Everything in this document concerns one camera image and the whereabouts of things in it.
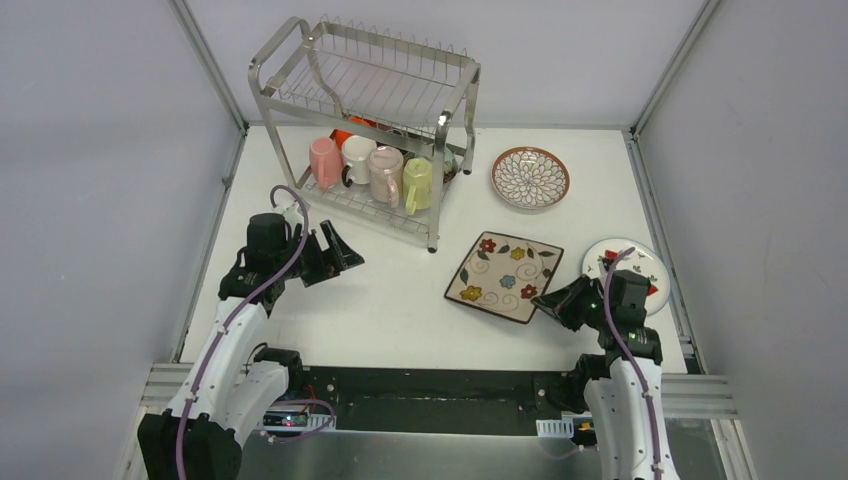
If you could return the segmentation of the square flower pattern plate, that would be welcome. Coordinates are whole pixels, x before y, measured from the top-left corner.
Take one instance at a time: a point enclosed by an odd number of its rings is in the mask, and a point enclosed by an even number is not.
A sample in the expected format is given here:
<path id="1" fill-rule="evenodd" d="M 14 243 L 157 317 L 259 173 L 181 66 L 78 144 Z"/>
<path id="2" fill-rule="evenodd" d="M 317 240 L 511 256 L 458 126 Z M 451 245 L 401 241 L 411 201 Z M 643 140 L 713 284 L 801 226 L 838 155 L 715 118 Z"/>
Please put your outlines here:
<path id="1" fill-rule="evenodd" d="M 450 280 L 444 298 L 514 323 L 528 324 L 533 300 L 544 294 L 565 249 L 484 231 Z"/>

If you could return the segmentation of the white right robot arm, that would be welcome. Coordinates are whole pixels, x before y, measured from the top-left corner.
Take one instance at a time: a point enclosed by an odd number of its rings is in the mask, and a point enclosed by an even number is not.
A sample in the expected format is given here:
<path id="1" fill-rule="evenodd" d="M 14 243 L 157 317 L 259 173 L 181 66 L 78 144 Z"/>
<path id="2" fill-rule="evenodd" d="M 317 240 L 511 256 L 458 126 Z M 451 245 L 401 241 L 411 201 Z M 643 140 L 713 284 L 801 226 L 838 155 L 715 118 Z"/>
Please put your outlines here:
<path id="1" fill-rule="evenodd" d="M 645 324 L 652 287 L 637 273 L 610 270 L 532 301 L 565 328 L 598 334 L 601 353 L 581 355 L 543 397 L 562 412 L 590 413 L 606 479 L 679 476 L 663 416 L 661 341 Z"/>

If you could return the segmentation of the orange plastic bowl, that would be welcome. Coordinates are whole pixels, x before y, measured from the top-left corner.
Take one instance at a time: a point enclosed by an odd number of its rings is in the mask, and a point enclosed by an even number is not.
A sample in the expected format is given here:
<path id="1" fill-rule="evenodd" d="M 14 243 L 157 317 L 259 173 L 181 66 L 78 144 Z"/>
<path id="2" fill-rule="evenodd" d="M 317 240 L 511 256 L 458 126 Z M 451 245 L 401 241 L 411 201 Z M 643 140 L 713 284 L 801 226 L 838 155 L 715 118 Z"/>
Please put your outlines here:
<path id="1" fill-rule="evenodd" d="M 368 126 L 368 127 L 375 127 L 376 126 L 376 123 L 374 121 L 367 120 L 367 119 L 364 119 L 364 118 L 358 117 L 358 116 L 351 116 L 349 118 L 349 120 L 354 124 L 358 124 L 358 125 L 362 125 L 362 126 Z M 339 150 L 341 150 L 343 148 L 344 143 L 351 136 L 352 136 L 351 132 L 344 131 L 344 130 L 338 130 L 338 129 L 333 130 L 332 133 L 330 134 L 330 138 L 335 142 L 335 144 L 336 144 L 336 146 Z"/>

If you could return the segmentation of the translucent pink glass mug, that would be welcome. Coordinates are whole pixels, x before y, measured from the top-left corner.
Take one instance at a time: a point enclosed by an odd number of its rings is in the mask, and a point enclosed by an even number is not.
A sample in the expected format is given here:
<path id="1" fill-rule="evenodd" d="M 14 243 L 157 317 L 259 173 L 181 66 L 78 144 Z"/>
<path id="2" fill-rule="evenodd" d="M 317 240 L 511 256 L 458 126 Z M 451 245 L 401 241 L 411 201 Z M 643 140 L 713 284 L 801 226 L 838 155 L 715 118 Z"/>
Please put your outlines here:
<path id="1" fill-rule="evenodd" d="M 369 154 L 367 166 L 372 197 L 392 208 L 398 208 L 404 168 L 401 152 L 392 146 L 378 146 Z"/>

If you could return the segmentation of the pale yellow ceramic mug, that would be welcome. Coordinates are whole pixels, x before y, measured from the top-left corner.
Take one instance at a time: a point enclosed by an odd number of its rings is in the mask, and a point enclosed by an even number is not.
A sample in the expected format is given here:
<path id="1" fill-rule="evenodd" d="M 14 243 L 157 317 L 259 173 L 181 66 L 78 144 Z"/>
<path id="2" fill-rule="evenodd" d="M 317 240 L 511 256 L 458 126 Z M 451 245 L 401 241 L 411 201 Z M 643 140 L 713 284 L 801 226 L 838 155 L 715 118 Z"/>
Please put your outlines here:
<path id="1" fill-rule="evenodd" d="M 423 157 L 410 159 L 403 170 L 403 200 L 407 215 L 432 205 L 433 165 Z"/>

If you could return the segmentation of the round floral pattern plate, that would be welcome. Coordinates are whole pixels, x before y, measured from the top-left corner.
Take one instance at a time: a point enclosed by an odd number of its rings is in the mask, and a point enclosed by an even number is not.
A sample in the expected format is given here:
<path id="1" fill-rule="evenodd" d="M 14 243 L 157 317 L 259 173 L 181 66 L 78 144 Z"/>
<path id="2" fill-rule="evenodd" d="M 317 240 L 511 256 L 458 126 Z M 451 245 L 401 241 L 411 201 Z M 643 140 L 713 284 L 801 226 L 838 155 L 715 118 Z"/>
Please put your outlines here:
<path id="1" fill-rule="evenodd" d="M 525 210 L 556 205 L 571 186 L 565 164 L 551 152 L 531 146 L 501 153 L 492 165 L 491 181 L 502 200 Z"/>

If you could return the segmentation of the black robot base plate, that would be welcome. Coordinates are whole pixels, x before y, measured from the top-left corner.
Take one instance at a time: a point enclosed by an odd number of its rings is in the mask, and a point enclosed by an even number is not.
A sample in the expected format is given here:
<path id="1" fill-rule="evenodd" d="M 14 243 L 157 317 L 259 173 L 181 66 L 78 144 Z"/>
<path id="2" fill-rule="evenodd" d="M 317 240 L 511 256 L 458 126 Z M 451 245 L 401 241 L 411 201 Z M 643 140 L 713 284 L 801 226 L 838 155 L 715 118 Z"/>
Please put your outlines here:
<path id="1" fill-rule="evenodd" d="M 305 367 L 286 396 L 304 394 L 335 408 L 345 431 L 535 436 L 538 420 L 561 411 L 547 391 L 556 371 Z"/>

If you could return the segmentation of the watermelon pattern round plate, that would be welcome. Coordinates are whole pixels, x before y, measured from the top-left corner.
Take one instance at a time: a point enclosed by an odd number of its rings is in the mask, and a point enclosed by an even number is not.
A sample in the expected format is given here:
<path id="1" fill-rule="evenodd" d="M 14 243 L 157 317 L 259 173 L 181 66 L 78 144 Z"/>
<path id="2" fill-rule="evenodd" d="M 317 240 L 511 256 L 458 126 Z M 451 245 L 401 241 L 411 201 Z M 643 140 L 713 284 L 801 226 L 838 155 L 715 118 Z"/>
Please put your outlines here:
<path id="1" fill-rule="evenodd" d="M 590 278 L 602 278 L 607 271 L 605 262 L 612 262 L 621 251 L 633 248 L 616 270 L 629 270 L 646 277 L 651 284 L 645 308 L 648 316 L 662 310 L 671 294 L 670 275 L 667 267 L 646 245 L 627 238 L 608 238 L 592 245 L 584 254 L 581 273 Z"/>

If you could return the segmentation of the small clear glass cup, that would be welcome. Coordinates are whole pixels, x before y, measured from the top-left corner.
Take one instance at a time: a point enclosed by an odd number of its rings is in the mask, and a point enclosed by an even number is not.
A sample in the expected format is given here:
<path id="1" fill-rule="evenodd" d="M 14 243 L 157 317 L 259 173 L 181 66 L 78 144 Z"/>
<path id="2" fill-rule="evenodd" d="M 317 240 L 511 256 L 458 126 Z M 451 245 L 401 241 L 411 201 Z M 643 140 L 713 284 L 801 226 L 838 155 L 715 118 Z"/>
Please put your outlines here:
<path id="1" fill-rule="evenodd" d="M 377 148 L 377 143 L 369 138 L 352 135 L 342 144 L 341 154 L 344 162 L 342 183 L 350 188 L 352 185 L 367 185 L 370 181 L 368 160 L 370 154 Z"/>

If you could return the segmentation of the stainless steel dish rack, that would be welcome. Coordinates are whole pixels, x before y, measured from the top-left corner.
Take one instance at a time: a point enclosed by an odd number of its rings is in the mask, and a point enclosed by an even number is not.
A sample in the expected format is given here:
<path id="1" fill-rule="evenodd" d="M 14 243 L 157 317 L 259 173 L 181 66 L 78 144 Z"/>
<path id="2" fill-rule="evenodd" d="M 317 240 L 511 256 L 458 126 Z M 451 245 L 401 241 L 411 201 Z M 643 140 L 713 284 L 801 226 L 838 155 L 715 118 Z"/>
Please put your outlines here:
<path id="1" fill-rule="evenodd" d="M 431 46 L 328 17 L 315 25 L 292 17 L 254 55 L 247 78 L 291 187 L 313 205 L 396 230 L 434 253 L 448 190 L 441 165 L 434 167 L 433 206 L 407 215 L 403 205 L 376 201 L 364 186 L 322 190 L 307 163 L 293 165 L 294 153 L 279 135 L 279 118 L 348 131 L 430 160 L 442 161 L 448 148 L 458 171 L 470 174 L 480 73 L 478 62 L 452 46 Z M 351 116 L 376 126 L 354 124 Z"/>

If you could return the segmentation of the pink ceramic mug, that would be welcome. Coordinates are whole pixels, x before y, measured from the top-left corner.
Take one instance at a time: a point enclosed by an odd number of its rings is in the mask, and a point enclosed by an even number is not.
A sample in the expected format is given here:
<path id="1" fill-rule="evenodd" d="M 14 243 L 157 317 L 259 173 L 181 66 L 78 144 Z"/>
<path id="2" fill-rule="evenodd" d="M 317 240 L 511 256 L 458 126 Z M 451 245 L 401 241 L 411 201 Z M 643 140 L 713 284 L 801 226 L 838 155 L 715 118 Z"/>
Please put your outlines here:
<path id="1" fill-rule="evenodd" d="M 315 139 L 309 148 L 312 175 L 322 190 L 341 182 L 344 164 L 335 141 L 329 137 Z"/>

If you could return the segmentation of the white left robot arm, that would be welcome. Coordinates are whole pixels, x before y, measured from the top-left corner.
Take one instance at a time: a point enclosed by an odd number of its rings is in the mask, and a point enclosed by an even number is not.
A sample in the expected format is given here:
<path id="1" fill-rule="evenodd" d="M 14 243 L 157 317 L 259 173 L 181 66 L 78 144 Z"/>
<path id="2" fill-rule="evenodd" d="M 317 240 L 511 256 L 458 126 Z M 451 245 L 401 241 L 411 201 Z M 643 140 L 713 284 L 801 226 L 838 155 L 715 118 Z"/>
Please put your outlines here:
<path id="1" fill-rule="evenodd" d="M 263 346 L 257 336 L 285 283 L 306 287 L 363 264 L 329 220 L 322 246 L 306 221 L 252 216 L 246 244 L 224 275 L 212 330 L 197 362 L 161 413 L 146 414 L 137 438 L 151 479 L 235 479 L 247 438 L 277 401 L 305 390 L 298 352 Z"/>

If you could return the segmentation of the mint green ceramic bowl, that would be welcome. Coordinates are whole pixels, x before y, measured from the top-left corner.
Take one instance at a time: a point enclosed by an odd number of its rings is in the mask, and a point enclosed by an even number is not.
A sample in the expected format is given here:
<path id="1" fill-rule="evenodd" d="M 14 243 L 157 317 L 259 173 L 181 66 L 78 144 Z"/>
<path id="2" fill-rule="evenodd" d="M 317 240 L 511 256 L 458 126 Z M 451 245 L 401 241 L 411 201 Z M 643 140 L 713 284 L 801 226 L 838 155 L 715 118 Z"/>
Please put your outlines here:
<path id="1" fill-rule="evenodd" d="M 459 167 L 455 154 L 448 148 L 444 152 L 443 183 L 449 183 L 457 174 Z"/>

